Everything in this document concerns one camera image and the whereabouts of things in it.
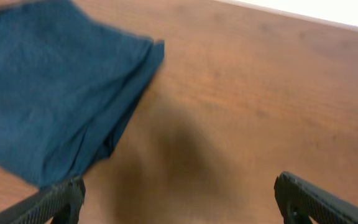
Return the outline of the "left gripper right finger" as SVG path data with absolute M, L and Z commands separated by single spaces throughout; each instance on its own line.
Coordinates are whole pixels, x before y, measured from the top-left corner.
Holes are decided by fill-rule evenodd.
M 358 207 L 287 171 L 274 184 L 284 224 L 358 224 Z

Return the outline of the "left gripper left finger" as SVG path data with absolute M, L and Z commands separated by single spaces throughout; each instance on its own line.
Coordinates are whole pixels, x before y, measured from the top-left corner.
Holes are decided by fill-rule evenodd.
M 77 224 L 85 183 L 75 177 L 51 185 L 0 212 L 0 224 Z

